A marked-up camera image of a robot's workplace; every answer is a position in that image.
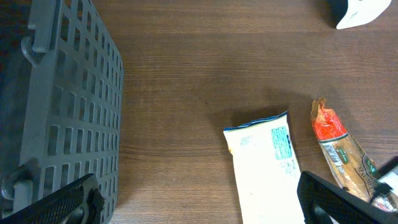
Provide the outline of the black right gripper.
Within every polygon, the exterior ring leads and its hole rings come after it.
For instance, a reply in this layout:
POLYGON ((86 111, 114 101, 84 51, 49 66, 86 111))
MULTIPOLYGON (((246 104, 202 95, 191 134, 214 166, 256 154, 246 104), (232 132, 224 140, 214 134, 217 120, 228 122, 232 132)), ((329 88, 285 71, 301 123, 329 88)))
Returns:
POLYGON ((370 202, 376 198, 394 196, 397 197, 397 156, 385 163, 379 170, 381 175, 377 180, 377 187, 370 202))

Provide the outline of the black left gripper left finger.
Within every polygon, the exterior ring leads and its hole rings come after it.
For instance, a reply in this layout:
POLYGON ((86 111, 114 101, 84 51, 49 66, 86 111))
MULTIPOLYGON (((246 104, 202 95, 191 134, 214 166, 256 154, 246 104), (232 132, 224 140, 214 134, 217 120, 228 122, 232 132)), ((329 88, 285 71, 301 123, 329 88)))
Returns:
POLYGON ((1 220, 2 224, 99 224, 104 197, 94 174, 73 181, 56 192, 1 220))

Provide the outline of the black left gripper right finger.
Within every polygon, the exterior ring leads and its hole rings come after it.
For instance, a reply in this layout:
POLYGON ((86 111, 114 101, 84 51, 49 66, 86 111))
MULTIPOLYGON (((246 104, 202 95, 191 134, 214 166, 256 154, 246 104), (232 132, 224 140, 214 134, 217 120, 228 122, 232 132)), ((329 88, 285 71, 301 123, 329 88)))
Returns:
POLYGON ((377 223, 397 224, 397 217, 387 213, 321 177, 303 171, 297 195, 305 223, 377 223))

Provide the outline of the San Remo spaghetti pack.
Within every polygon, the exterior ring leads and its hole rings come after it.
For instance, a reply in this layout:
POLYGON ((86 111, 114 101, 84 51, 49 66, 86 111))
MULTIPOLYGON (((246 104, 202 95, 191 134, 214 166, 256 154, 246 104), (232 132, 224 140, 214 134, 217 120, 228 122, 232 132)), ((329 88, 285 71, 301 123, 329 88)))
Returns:
POLYGON ((326 99, 312 103, 312 127, 318 143, 340 188, 385 212, 397 213, 391 194, 374 197, 381 177, 374 161, 351 137, 338 115, 325 106, 326 99))

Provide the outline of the large cream wipes bag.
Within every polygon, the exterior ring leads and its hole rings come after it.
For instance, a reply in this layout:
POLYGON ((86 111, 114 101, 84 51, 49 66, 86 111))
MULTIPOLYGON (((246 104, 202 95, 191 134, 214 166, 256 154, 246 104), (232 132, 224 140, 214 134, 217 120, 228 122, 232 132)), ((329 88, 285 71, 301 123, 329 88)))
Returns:
POLYGON ((303 223, 287 113, 225 128, 244 224, 303 223))

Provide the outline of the white barcode scanner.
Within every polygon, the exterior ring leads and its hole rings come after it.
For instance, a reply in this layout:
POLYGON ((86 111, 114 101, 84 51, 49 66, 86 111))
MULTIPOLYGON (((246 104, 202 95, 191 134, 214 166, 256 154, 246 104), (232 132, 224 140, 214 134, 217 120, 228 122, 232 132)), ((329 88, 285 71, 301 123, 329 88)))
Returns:
POLYGON ((392 0, 328 0, 336 29, 362 26, 377 19, 392 0))

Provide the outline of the grey plastic mesh basket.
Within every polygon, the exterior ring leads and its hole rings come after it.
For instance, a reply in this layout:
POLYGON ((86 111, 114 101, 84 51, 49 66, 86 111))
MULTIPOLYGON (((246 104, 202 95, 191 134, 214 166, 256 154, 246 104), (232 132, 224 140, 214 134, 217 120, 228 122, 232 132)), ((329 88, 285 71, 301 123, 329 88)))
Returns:
POLYGON ((1 220, 94 174, 111 221, 123 75, 92 1, 1 2, 1 220))

